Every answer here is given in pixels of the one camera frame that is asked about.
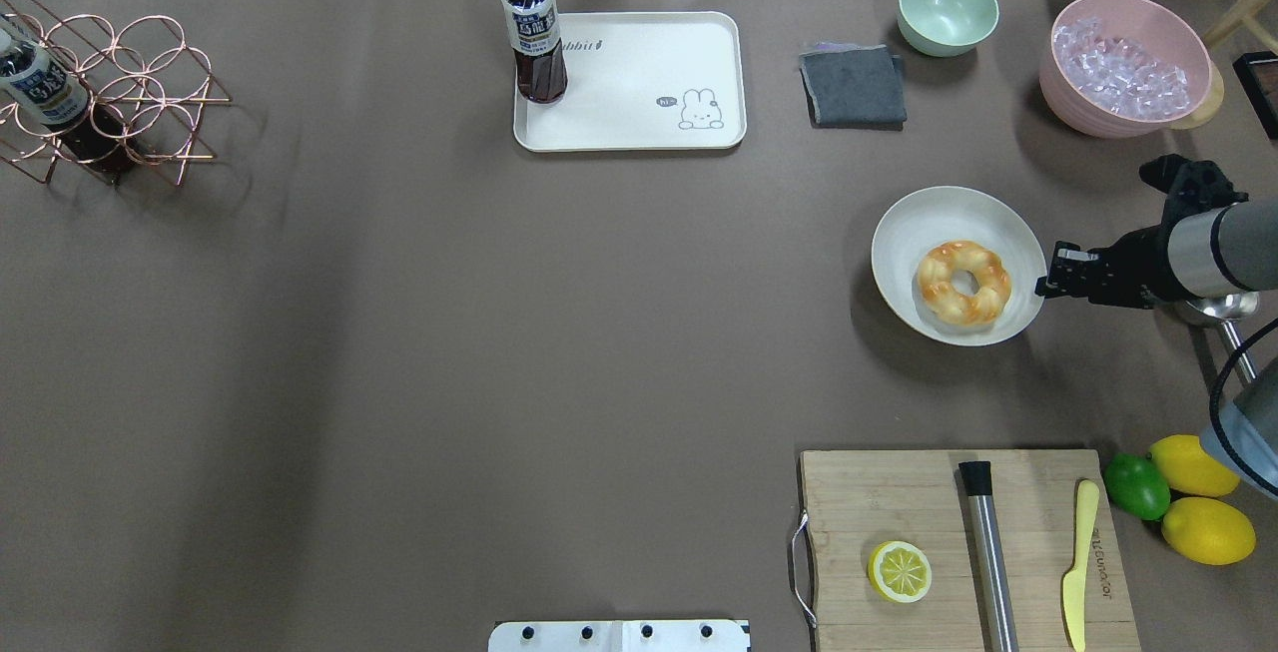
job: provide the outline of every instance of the lemon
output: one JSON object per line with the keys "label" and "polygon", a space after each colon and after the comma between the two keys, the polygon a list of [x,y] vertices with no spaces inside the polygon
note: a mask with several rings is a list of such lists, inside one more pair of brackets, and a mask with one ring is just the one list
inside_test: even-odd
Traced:
{"label": "lemon", "polygon": [[1241,511],[1210,497],[1181,497],[1163,515],[1163,539],[1204,565],[1232,565],[1256,548],[1256,531]]}
{"label": "lemon", "polygon": [[1203,451],[1196,435],[1173,435],[1154,442],[1149,459],[1172,490],[1204,497],[1233,492],[1238,476]]}
{"label": "lemon", "polygon": [[893,539],[874,548],[870,584],[893,602],[918,602],[932,588],[932,565],[923,550]]}

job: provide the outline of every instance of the donut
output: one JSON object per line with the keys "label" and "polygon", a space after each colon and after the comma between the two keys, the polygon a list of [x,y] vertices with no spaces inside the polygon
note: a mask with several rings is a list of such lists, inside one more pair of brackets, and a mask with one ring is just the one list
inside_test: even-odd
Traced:
{"label": "donut", "polygon": [[[955,270],[965,270],[976,279],[975,295],[955,289]],[[918,280],[923,302],[950,325],[990,323],[1012,297],[1012,279],[1003,270],[1003,261],[971,239],[951,239],[932,248],[919,263]]]}

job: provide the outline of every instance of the dark soda bottle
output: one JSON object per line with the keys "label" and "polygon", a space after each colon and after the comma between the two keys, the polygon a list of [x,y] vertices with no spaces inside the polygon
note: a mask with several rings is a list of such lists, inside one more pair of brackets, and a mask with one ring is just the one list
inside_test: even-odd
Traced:
{"label": "dark soda bottle", "polygon": [[515,83],[532,102],[555,102],[567,91],[564,42],[555,0],[501,0],[510,47],[515,50]]}
{"label": "dark soda bottle", "polygon": [[84,161],[84,166],[111,183],[135,165],[124,150],[127,142],[110,138],[124,134],[118,116],[91,106],[88,89],[45,47],[14,38],[8,29],[0,29],[0,87],[50,133],[56,133],[75,160]]}

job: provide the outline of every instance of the bunny drawing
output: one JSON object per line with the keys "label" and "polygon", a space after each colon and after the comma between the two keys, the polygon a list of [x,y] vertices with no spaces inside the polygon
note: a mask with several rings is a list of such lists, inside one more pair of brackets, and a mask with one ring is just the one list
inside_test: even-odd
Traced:
{"label": "bunny drawing", "polygon": [[680,111],[679,128],[723,128],[723,113],[714,100],[714,91],[702,88],[700,91],[686,91],[684,93],[684,109]]}

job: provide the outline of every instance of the metal muddler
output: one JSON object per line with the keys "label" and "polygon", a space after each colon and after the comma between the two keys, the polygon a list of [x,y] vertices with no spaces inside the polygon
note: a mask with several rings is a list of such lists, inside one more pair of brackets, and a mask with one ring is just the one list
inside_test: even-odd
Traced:
{"label": "metal muddler", "polygon": [[958,463],[967,509],[976,528],[976,557],[980,582],[985,591],[985,617],[989,635],[999,652],[1017,652],[1016,625],[1012,623],[1012,597],[1007,592],[1007,570],[1003,569],[1003,546],[998,539],[998,518],[994,515],[994,485],[989,463]]}

